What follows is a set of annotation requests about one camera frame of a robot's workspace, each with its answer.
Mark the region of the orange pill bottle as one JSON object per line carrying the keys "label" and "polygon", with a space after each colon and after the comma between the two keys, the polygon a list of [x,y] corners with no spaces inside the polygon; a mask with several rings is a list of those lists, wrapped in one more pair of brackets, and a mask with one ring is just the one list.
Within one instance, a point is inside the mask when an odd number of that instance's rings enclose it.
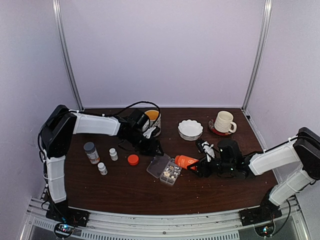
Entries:
{"label": "orange pill bottle", "polygon": [[174,163],[183,169],[188,169],[189,165],[197,163],[199,160],[186,155],[177,155],[174,159]]}

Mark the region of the orange bottle cap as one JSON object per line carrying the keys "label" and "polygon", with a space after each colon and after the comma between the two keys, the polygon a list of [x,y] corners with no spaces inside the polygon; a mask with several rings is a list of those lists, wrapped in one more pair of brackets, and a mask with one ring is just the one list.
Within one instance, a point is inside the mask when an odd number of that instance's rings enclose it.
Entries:
{"label": "orange bottle cap", "polygon": [[131,166],[137,166],[139,164],[140,158],[136,154],[131,154],[127,157],[127,162]]}

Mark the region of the clear plastic pill organizer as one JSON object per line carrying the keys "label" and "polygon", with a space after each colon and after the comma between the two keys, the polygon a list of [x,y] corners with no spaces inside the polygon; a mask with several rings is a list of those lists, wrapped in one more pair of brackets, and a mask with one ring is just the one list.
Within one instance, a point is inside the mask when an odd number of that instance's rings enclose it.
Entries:
{"label": "clear plastic pill organizer", "polygon": [[[154,178],[159,179],[162,183],[173,186],[180,176],[182,168],[175,164],[175,160],[173,158],[164,154],[163,156],[157,155],[153,157],[146,171]],[[164,181],[161,179],[164,171],[177,171],[180,172],[180,174],[176,181]]]}

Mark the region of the grey-capped orange label bottle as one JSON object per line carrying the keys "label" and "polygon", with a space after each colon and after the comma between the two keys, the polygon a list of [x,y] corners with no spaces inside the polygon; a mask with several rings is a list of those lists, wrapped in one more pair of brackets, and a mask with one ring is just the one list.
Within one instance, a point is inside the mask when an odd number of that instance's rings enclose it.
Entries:
{"label": "grey-capped orange label bottle", "polygon": [[93,142],[86,142],[83,149],[92,165],[97,165],[100,162],[99,154]]}

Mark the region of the small white pill bottle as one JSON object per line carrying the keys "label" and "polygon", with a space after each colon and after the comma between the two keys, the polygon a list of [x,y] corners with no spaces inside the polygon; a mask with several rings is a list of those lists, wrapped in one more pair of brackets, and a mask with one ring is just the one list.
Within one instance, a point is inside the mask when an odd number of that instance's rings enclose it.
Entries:
{"label": "small white pill bottle", "polygon": [[108,170],[103,162],[99,162],[97,167],[102,176],[105,176],[108,174]]}

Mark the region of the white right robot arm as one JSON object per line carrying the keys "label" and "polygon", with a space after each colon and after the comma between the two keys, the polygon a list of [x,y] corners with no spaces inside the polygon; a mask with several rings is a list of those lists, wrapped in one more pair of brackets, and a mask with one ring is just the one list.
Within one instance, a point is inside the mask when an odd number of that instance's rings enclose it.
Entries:
{"label": "white right robot arm", "polygon": [[211,174],[230,174],[232,178],[259,176],[273,169],[298,163],[298,167],[281,182],[271,188],[256,210],[259,220],[268,220],[276,207],[289,197],[303,190],[307,185],[320,179],[320,137],[307,127],[299,129],[297,135],[287,141],[263,151],[242,154],[235,140],[224,139],[218,142],[216,152],[219,157],[210,155],[204,142],[197,146],[205,157],[187,165],[187,170],[198,177]]}

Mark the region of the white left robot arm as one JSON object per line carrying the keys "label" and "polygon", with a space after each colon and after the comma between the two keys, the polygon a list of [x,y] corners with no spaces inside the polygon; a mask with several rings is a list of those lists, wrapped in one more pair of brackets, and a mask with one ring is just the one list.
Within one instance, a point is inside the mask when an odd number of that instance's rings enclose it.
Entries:
{"label": "white left robot arm", "polygon": [[76,156],[81,143],[103,137],[118,138],[130,143],[141,155],[163,156],[164,150],[156,137],[159,130],[140,109],[134,109],[128,116],[103,115],[58,105],[38,134],[49,195],[55,203],[51,210],[53,215],[61,222],[72,218],[71,209],[62,203],[67,200],[65,168],[68,167],[67,160]]}

